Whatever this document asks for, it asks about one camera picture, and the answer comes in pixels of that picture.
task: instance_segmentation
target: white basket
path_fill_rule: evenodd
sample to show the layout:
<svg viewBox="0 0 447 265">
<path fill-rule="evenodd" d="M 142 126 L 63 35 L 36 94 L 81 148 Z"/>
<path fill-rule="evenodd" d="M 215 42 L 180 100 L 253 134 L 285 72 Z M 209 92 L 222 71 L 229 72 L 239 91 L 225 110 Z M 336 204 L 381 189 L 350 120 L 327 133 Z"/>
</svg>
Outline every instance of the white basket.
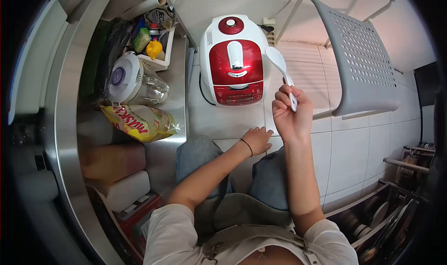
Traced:
<svg viewBox="0 0 447 265">
<path fill-rule="evenodd" d="M 174 39 L 174 30 L 175 27 L 172 27 L 171 29 L 168 29 L 169 36 L 168 36 L 168 44 L 166 46 L 166 52 L 165 52 L 165 60 L 158 60 L 154 59 L 152 60 L 147 55 L 137 55 L 138 59 L 145 63 L 149 69 L 151 69 L 154 72 L 163 71 L 166 70 L 169 66 L 169 62 L 171 61 L 171 49 L 172 49 L 172 40 Z"/>
</svg>

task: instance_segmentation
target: rice cooker handle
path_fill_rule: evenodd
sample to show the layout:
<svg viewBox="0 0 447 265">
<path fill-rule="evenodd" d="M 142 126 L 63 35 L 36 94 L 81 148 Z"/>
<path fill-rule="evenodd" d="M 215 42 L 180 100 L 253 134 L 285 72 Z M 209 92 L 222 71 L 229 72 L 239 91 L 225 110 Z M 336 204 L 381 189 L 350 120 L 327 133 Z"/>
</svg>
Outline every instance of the rice cooker handle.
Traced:
<svg viewBox="0 0 447 265">
<path fill-rule="evenodd" d="M 240 70 L 244 66 L 244 58 L 242 53 L 242 44 L 238 41 L 232 41 L 227 44 L 228 61 L 231 70 Z"/>
</svg>

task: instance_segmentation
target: power outlet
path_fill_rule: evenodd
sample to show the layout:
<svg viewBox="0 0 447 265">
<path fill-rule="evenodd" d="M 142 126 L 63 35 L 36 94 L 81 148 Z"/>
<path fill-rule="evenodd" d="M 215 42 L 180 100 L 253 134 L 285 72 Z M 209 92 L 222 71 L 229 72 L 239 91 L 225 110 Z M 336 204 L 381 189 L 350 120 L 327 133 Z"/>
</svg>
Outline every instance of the power outlet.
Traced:
<svg viewBox="0 0 447 265">
<path fill-rule="evenodd" d="M 274 18 L 263 18 L 262 19 L 262 24 L 264 24 L 265 26 L 271 26 L 273 27 L 273 31 L 269 32 L 269 33 L 265 33 L 265 36 L 267 37 L 267 42 L 269 43 L 269 46 L 274 47 L 276 45 L 276 21 Z"/>
</svg>

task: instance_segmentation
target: hand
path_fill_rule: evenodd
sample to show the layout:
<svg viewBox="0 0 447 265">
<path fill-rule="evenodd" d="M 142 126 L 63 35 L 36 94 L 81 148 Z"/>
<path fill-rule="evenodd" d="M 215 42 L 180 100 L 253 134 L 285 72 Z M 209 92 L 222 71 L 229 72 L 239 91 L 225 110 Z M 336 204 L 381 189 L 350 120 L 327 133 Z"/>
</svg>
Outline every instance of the hand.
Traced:
<svg viewBox="0 0 447 265">
<path fill-rule="evenodd" d="M 266 132 L 265 127 L 249 129 L 242 137 L 242 139 L 246 142 L 246 144 L 243 145 L 249 145 L 253 151 L 253 155 L 260 155 L 272 147 L 272 144 L 268 143 L 272 134 L 273 131 L 269 130 Z"/>
<path fill-rule="evenodd" d="M 289 93 L 292 93 L 298 102 L 296 112 L 290 108 Z M 304 91 L 287 84 L 282 85 L 275 93 L 272 111 L 273 121 L 283 142 L 296 141 L 310 136 L 313 105 Z"/>
</svg>

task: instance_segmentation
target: jeans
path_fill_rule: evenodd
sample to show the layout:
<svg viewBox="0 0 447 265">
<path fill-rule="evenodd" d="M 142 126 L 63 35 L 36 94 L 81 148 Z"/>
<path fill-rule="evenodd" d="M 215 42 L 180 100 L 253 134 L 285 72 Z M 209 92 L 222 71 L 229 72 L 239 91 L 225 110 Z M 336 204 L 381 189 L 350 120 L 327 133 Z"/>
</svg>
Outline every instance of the jeans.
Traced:
<svg viewBox="0 0 447 265">
<path fill-rule="evenodd" d="M 177 184 L 221 154 L 223 154 L 222 150 L 206 136 L 187 140 L 177 148 L 176 152 Z M 284 148 L 264 156 L 253 165 L 253 181 L 247 194 L 274 209 L 288 210 L 286 171 Z M 232 192 L 231 183 L 228 183 L 227 193 Z M 217 195 L 219 195 L 219 186 L 211 192 L 208 199 Z"/>
</svg>

